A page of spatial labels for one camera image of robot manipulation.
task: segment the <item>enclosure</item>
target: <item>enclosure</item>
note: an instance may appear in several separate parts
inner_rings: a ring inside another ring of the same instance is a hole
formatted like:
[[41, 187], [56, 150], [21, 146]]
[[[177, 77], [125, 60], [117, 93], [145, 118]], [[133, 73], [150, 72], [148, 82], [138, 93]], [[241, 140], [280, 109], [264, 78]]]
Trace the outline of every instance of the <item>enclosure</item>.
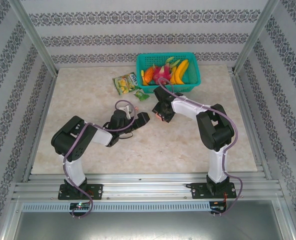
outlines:
[[[197, 123], [162, 122], [154, 94], [114, 86], [141, 80], [140, 54], [185, 52], [201, 84], [183, 94], [223, 105], [239, 132], [227, 171], [243, 190], [222, 217], [209, 211], [223, 199], [187, 188], [210, 168]], [[103, 187], [72, 219], [51, 139], [75, 115], [103, 126], [121, 99], [150, 120], [113, 147], [89, 144], [83, 171]], [[0, 239], [32, 238], [296, 239], [296, 0], [0, 0]]]

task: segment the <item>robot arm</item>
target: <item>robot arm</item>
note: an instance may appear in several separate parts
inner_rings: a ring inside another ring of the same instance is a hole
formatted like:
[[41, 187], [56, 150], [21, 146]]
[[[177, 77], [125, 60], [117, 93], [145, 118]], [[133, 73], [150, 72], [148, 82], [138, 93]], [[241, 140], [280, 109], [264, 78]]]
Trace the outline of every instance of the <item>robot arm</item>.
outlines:
[[[154, 93], [158, 103], [152, 111], [162, 121], [169, 123], [175, 113], [185, 115], [197, 121], [201, 141], [210, 150], [207, 188], [212, 195], [220, 192], [229, 183], [229, 178], [223, 171], [222, 159], [225, 148], [232, 142], [232, 137], [235, 134], [232, 125], [223, 116], [205, 108], [197, 107], [191, 103], [193, 102], [191, 100], [189, 102], [186, 101], [188, 98], [181, 93], [175, 93], [180, 99], [175, 98], [160, 86], [154, 90]], [[226, 114], [223, 106], [220, 104], [205, 106]]]
[[[134, 117], [130, 117], [128, 112], [117, 109], [114, 111], [109, 122], [106, 122], [104, 127], [107, 130], [118, 130], [127, 127]], [[120, 131], [108, 132], [96, 125], [88, 125], [78, 141], [71, 154], [67, 157], [65, 162], [65, 170], [70, 180], [80, 187], [82, 190], [87, 189], [87, 178], [82, 167], [82, 155], [90, 142], [102, 144], [106, 147], [112, 147], [119, 140], [122, 134], [131, 133], [132, 131], [144, 126], [150, 120], [148, 113], [141, 112], [137, 114], [137, 119], [133, 124], [126, 129]], [[63, 159], [67, 152], [74, 144], [77, 136], [85, 127], [86, 122], [78, 116], [72, 117], [51, 139], [51, 145], [54, 147], [57, 154]], [[68, 177], [64, 180], [64, 191], [67, 196], [77, 196], [81, 198], [83, 194], [74, 188]]]

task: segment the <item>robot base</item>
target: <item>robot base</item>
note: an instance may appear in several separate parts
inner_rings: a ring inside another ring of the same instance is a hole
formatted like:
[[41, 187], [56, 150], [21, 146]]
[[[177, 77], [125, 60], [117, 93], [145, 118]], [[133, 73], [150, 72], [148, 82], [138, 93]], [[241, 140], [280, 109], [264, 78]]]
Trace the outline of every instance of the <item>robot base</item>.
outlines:
[[[87, 184], [85, 180], [80, 186], [82, 190], [88, 193], [93, 200], [101, 200], [103, 196], [102, 184]], [[89, 198], [70, 185], [66, 180], [60, 185], [58, 200], [88, 200]]]
[[207, 182], [186, 184], [191, 189], [192, 199], [235, 199], [237, 197], [235, 185], [229, 182], [229, 177], [220, 183], [214, 183], [207, 175]]

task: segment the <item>banana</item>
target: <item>banana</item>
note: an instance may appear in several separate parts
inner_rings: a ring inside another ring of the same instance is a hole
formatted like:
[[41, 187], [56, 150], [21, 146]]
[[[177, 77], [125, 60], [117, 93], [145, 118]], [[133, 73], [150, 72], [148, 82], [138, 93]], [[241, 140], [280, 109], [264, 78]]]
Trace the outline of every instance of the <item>banana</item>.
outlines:
[[169, 57], [167, 60], [166, 60], [166, 63], [169, 63], [171, 60], [173, 60], [174, 59], [174, 56], [171, 56], [171, 57]]
[[179, 66], [178, 66], [176, 72], [174, 73], [174, 81], [176, 82], [176, 84], [181, 84], [181, 85], [182, 85], [182, 84], [185, 84], [185, 83], [182, 81], [182, 78], [183, 78], [183, 76], [184, 76], [184, 74], [185, 74], [185, 71], [187, 70], [188, 66], [189, 66], [188, 59], [183, 60], [183, 61], [179, 64]]
[[141, 70], [140, 74], [141, 74], [142, 84], [144, 86], [148, 86], [148, 83], [146, 83], [145, 78], [144, 78], [144, 70]]
[[173, 67], [177, 66], [177, 64], [180, 62], [180, 59], [178, 59], [177, 61], [170, 63], [169, 67], [172, 69]]
[[176, 73], [176, 70], [177, 70], [177, 66], [174, 66], [171, 69], [171, 72], [172, 72], [172, 75], [171, 75], [171, 78], [170, 78], [170, 83], [171, 84], [176, 84], [176, 82], [175, 82], [175, 73]]
[[186, 72], [188, 66], [189, 66], [189, 62], [187, 62], [187, 63], [184, 65], [184, 67], [183, 67], [183, 69], [182, 69], [182, 71], [181, 71], [181, 73], [180, 73], [180, 75], [179, 75], [179, 76], [180, 76], [180, 79], [183, 78], [183, 76], [184, 76], [184, 74], [185, 74], [185, 72]]

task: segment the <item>yellow banana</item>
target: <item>yellow banana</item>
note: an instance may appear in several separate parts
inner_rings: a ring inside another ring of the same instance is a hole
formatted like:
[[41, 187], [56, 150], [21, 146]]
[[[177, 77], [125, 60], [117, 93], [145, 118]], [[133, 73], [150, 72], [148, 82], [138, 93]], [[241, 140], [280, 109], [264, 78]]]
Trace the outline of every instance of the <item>yellow banana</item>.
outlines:
[[172, 72], [172, 75], [171, 75], [171, 78], [170, 78], [170, 83], [171, 84], [176, 84], [176, 82], [175, 82], [175, 73], [176, 73], [176, 70], [177, 70], [177, 66], [174, 66], [171, 69], [171, 72]]
[[144, 79], [144, 70], [141, 70], [140, 74], [141, 74], [141, 78], [142, 78], [142, 84], [143, 84], [144, 86], [148, 86], [148, 83], [146, 83], [146, 81], [145, 81], [145, 79]]
[[189, 66], [189, 62], [187, 62], [187, 63], [184, 65], [184, 67], [183, 67], [183, 69], [182, 69], [182, 71], [181, 71], [181, 73], [180, 73], [180, 75], [179, 75], [180, 79], [183, 78], [183, 76], [184, 76], [184, 74], [185, 74], [185, 72], [186, 72], [188, 66]]
[[185, 74], [185, 71], [187, 70], [188, 66], [189, 66], [188, 59], [183, 60], [179, 64], [179, 66], [178, 66], [178, 68], [177, 68], [177, 70], [176, 70], [176, 72], [174, 74], [174, 81], [176, 82], [176, 84], [181, 84], [181, 85], [185, 84], [182, 81], [182, 78], [183, 78], [183, 75]]

